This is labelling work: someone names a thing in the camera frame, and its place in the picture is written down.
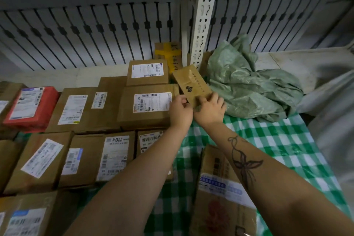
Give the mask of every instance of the checkered tablecloth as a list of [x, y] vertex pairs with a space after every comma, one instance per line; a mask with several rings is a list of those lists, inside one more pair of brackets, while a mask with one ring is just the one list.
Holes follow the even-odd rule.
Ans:
[[[253, 119], [225, 116], [224, 123], [265, 153], [295, 170], [350, 216], [337, 179], [299, 114], [277, 123], [261, 123]], [[188, 235], [200, 153], [206, 144], [214, 143], [206, 132], [193, 122], [173, 163], [174, 180], [164, 185], [148, 219], [146, 236]], [[271, 235], [259, 214], [257, 234]]]

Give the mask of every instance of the floral tattoo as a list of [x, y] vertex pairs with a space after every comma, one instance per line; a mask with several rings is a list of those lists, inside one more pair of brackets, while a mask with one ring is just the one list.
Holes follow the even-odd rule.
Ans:
[[[231, 142], [232, 146], [232, 161], [234, 162], [234, 165], [237, 169], [241, 170], [241, 178], [242, 181], [245, 185], [246, 190], [248, 190], [249, 183], [253, 184], [253, 181], [256, 181], [256, 178], [254, 177], [253, 172], [251, 169], [258, 168], [259, 166], [262, 165], [263, 160], [261, 161], [247, 161], [247, 156], [245, 153], [243, 153], [241, 150], [236, 149], [236, 145], [238, 143], [237, 138], [241, 138], [244, 142], [247, 142], [245, 139], [242, 137], [239, 137], [238, 135], [236, 137], [229, 137], [228, 141]], [[235, 160], [234, 158], [234, 151], [237, 151], [238, 153], [241, 154], [240, 161]]]

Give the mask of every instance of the hand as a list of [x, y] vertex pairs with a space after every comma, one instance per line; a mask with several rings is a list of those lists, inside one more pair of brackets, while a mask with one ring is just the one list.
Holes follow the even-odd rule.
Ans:
[[201, 108], [199, 112], [194, 113], [195, 121], [204, 129], [207, 130], [210, 125], [222, 123], [226, 111], [224, 99], [214, 92], [210, 100], [204, 97], [198, 97]]
[[187, 103], [185, 95], [178, 95], [170, 104], [171, 127], [188, 130], [193, 121], [193, 108]]

